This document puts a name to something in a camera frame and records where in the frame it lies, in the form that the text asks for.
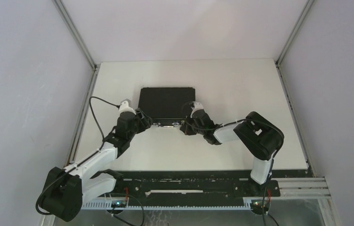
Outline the black aluminium poker case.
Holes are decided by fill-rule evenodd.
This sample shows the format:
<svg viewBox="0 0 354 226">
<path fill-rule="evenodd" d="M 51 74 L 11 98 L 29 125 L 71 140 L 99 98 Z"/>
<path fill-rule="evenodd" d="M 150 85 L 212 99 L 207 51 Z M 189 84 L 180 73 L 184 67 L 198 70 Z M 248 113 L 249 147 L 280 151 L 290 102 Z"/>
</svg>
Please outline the black aluminium poker case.
<svg viewBox="0 0 354 226">
<path fill-rule="evenodd" d="M 138 108 L 160 127 L 177 126 L 189 112 L 188 104 L 196 98 L 192 87 L 146 87 L 140 90 Z"/>
</svg>

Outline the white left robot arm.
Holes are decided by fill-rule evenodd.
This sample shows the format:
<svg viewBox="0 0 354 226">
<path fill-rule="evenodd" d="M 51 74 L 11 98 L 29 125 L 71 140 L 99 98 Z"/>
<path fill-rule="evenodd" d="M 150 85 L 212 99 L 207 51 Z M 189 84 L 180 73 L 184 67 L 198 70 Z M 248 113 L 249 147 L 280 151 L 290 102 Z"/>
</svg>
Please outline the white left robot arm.
<svg viewBox="0 0 354 226">
<path fill-rule="evenodd" d="M 98 149 L 83 160 L 64 168 L 54 167 L 47 175 L 35 208 L 39 214 L 54 215 L 71 221 L 82 206 L 98 196 L 110 193 L 119 196 L 125 186 L 103 167 L 119 158 L 138 133 L 150 128 L 152 120 L 140 109 L 122 110 L 116 126 L 103 138 Z"/>
</svg>

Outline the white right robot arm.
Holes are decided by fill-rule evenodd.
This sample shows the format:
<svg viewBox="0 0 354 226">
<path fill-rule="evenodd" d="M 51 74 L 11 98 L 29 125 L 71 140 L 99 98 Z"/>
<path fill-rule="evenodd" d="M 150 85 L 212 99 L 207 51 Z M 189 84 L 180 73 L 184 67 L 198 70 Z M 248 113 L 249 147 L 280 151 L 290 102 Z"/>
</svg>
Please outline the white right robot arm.
<svg viewBox="0 0 354 226">
<path fill-rule="evenodd" d="M 187 136 L 200 134 L 211 145 L 240 140 L 253 155 L 249 189 L 256 196 L 268 190 L 274 158 L 284 143 L 284 133 L 259 113 L 252 111 L 244 119 L 215 124 L 203 110 L 186 116 L 180 130 Z"/>
</svg>

